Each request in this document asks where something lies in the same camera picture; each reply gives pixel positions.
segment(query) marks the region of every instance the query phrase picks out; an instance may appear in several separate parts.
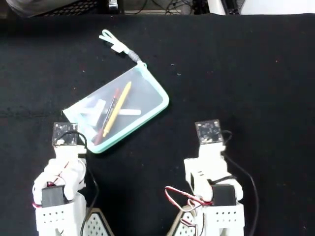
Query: black cable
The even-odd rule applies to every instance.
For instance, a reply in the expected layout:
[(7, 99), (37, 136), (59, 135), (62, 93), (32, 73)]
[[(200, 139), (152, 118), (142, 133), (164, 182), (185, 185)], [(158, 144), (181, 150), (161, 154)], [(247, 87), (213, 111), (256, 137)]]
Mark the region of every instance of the black cable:
[(92, 203), (91, 203), (91, 205), (90, 205), (90, 207), (89, 207), (89, 210), (87, 211), (87, 213), (85, 214), (85, 217), (84, 217), (84, 219), (83, 219), (83, 222), (82, 222), (82, 225), (81, 225), (81, 230), (80, 230), (80, 236), (83, 235), (84, 225), (85, 225), (86, 221), (88, 220), (88, 218), (89, 218), (89, 216), (90, 216), (90, 214), (91, 214), (91, 212), (92, 212), (92, 209), (93, 209), (93, 207), (94, 207), (94, 205), (95, 205), (95, 202), (96, 202), (96, 200), (97, 200), (97, 197), (98, 197), (98, 195), (99, 195), (99, 187), (98, 187), (98, 184), (97, 184), (97, 182), (96, 182), (96, 180), (95, 180), (95, 178), (94, 178), (94, 175), (93, 175), (92, 171), (90, 170), (90, 168), (88, 168), (88, 165), (87, 165), (87, 170), (89, 171), (89, 173), (90, 173), (90, 175), (91, 175), (91, 177), (92, 177), (92, 180), (93, 180), (93, 183), (94, 183), (95, 189), (96, 189), (96, 194), (95, 194), (94, 199), (93, 199), (93, 201), (92, 201)]
[(71, 130), (71, 131), (67, 131), (64, 132), (63, 134), (61, 134), (58, 138), (56, 138), (54, 145), (57, 143), (58, 140), (60, 140), (61, 138), (63, 138), (64, 136), (68, 135), (68, 134), (78, 134), (80, 135), (83, 139), (84, 139), (84, 148), (87, 150), (88, 149), (88, 141), (87, 138), (84, 136), (84, 134), (76, 131), (76, 130)]
[[(65, 135), (68, 135), (68, 134), (78, 134), (78, 135), (81, 135), (82, 138), (84, 139), (84, 148), (88, 151), (88, 141), (87, 141), (87, 138), (84, 136), (84, 134), (82, 134), (82, 133), (80, 133), (80, 132), (78, 132), (78, 131), (76, 131), (76, 130), (71, 130), (71, 131), (64, 132), (62, 135), (60, 135), (60, 136), (56, 139), (56, 141), (54, 142), (54, 144), (56, 144), (59, 139), (61, 139), (62, 137), (64, 137)], [(91, 171), (90, 168), (88, 167), (88, 165), (87, 165), (87, 170), (88, 170), (89, 174), (91, 175), (91, 178), (92, 178), (93, 183), (94, 183), (94, 185), (95, 185), (96, 193), (95, 193), (95, 196), (94, 196), (94, 198), (93, 198), (93, 201), (92, 201), (92, 203), (91, 203), (91, 205), (90, 205), (90, 207), (89, 207), (89, 210), (87, 211), (87, 213), (85, 214), (85, 217), (84, 217), (84, 219), (83, 219), (83, 222), (82, 222), (82, 225), (81, 225), (81, 230), (80, 230), (80, 236), (83, 235), (84, 225), (85, 225), (86, 221), (88, 220), (88, 217), (90, 216), (90, 214), (91, 214), (91, 212), (92, 212), (92, 209), (93, 209), (93, 207), (94, 207), (94, 205), (95, 205), (95, 202), (96, 202), (96, 200), (97, 200), (97, 197), (98, 197), (98, 195), (99, 195), (99, 187), (98, 187), (98, 184), (97, 184), (97, 182), (96, 182), (96, 180), (95, 180), (95, 178), (94, 178), (94, 175), (93, 175), (92, 171)]]
[(182, 13), (177, 10), (177, 8), (180, 7), (180, 6), (184, 6), (184, 5), (187, 5), (187, 6), (190, 7), (189, 15), (192, 13), (192, 6), (190, 5), (190, 3), (189, 3), (188, 1), (186, 1), (186, 0), (180, 0), (180, 1), (176, 0), (176, 2), (173, 2), (173, 1), (174, 1), (174, 0), (172, 0), (172, 1), (168, 4), (168, 6), (167, 6), (167, 8), (166, 8), (166, 10), (167, 10), (170, 14), (172, 14), (172, 12), (170, 12), (170, 11), (173, 10), (173, 9), (175, 9), (179, 14), (182, 15)]
[(231, 138), (232, 138), (232, 132), (229, 131), (229, 130), (222, 130), (220, 133), (221, 134), (229, 134), (230, 135), (230, 136), (228, 136), (227, 140), (225, 140), (224, 143), (223, 143), (224, 145), (226, 145), (227, 142), (230, 141)]
[(166, 7), (166, 10), (169, 11), (169, 7), (172, 5), (172, 3), (173, 3), (173, 0), (171, 0), (171, 1), (169, 2), (169, 4), (168, 4), (167, 7)]
[(146, 7), (147, 3), (148, 3), (148, 0), (145, 0), (144, 3), (143, 3), (143, 5), (142, 5), (142, 7), (140, 8), (140, 10), (139, 10), (138, 12), (136, 12), (134, 15), (137, 15), (137, 14), (139, 14), (141, 11), (143, 11), (143, 9)]
[(160, 8), (162, 8), (166, 13), (167, 12), (169, 12), (170, 13), (170, 11), (168, 10), (168, 9), (165, 9), (163, 6), (161, 6), (159, 3), (157, 3), (155, 0), (151, 0), (156, 6), (158, 6), (158, 7), (160, 7)]
[(231, 158), (229, 158), (224, 152), (222, 152), (222, 155), (225, 157), (225, 159), (227, 159), (229, 162), (231, 162), (236, 168), (238, 168), (240, 171), (242, 171), (245, 175), (247, 175), (251, 179), (252, 188), (253, 188), (254, 194), (255, 194), (255, 207), (256, 207), (254, 221), (252, 223), (252, 228), (251, 228), (250, 234), (249, 234), (249, 236), (253, 236), (255, 233), (255, 229), (256, 229), (257, 221), (258, 221), (258, 215), (259, 215), (259, 197), (258, 197), (258, 191), (256, 188), (255, 181), (252, 178), (252, 176), (250, 175), (250, 173), (248, 173), (245, 169), (243, 169), (235, 161), (233, 161)]
[(205, 228), (205, 213), (202, 213), (202, 229), (201, 229), (201, 233), (199, 234), (199, 236), (202, 235), (204, 228)]
[(211, 185), (213, 185), (213, 184), (217, 184), (217, 183), (220, 183), (220, 182), (222, 182), (222, 181), (225, 181), (225, 180), (228, 180), (228, 179), (236, 179), (236, 177), (235, 176), (233, 176), (233, 175), (230, 175), (230, 176), (225, 176), (225, 177), (223, 177), (223, 178), (219, 178), (219, 179), (217, 179), (217, 180), (208, 180), (209, 181), (209, 183), (211, 184)]

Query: circuit board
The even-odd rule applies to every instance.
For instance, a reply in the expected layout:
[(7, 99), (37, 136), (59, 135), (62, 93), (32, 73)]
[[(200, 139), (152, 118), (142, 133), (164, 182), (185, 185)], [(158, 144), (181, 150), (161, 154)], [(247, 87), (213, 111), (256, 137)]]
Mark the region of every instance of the circuit board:
[(223, 142), (220, 122), (218, 119), (195, 123), (200, 144)]
[[(68, 131), (78, 131), (78, 124), (69, 122), (55, 122), (52, 145), (56, 144), (57, 138)], [(78, 134), (67, 134), (60, 139), (61, 145), (77, 145)]]

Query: table surface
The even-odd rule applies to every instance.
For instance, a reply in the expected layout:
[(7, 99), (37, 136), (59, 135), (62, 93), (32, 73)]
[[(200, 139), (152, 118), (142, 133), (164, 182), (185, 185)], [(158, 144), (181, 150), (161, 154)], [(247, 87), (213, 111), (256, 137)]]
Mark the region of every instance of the table surface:
[[(54, 157), (61, 110), (134, 65), (98, 39), (102, 29), (137, 52), (170, 97), (160, 115), (89, 161), (96, 207), (115, 235), (166, 234), (178, 210), (163, 188), (189, 191), (183, 159), (198, 152), (194, 122), (215, 118), (234, 133), (227, 153), (256, 181), (255, 235), (315, 235), (314, 25), (313, 15), (0, 21), (1, 235), (36, 235), (31, 188)], [(229, 169), (244, 188), (248, 232), (252, 187)], [(90, 182), (85, 193), (90, 203)]]

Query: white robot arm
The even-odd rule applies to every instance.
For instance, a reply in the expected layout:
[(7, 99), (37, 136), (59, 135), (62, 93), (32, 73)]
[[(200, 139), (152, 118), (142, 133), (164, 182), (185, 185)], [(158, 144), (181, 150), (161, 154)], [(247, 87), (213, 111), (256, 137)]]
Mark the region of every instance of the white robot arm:
[(182, 212), (168, 236), (244, 236), (244, 208), (238, 202), (243, 198), (243, 189), (228, 172), (221, 154), (225, 143), (220, 123), (218, 120), (198, 122), (196, 129), (199, 157), (184, 160), (186, 181), (194, 196), (188, 196), (190, 207), (180, 208)]
[[(74, 132), (57, 140), (65, 132)], [(50, 159), (32, 188), (39, 236), (78, 236), (86, 216), (86, 200), (78, 193), (85, 187), (84, 146), (77, 145), (77, 124), (55, 123)]]

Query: clear pencil case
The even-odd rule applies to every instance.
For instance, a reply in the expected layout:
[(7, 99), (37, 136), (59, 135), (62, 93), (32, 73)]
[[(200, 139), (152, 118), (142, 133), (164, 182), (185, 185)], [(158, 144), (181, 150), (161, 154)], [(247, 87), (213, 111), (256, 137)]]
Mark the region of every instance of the clear pencil case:
[[(110, 40), (117, 40), (104, 31), (103, 35), (108, 37), (109, 34)], [(115, 51), (128, 52), (137, 65), (63, 110), (70, 122), (78, 123), (78, 131), (86, 136), (88, 149), (93, 153), (105, 151), (156, 116), (169, 103), (168, 95), (138, 55), (119, 41), (122, 45), (111, 43)]]

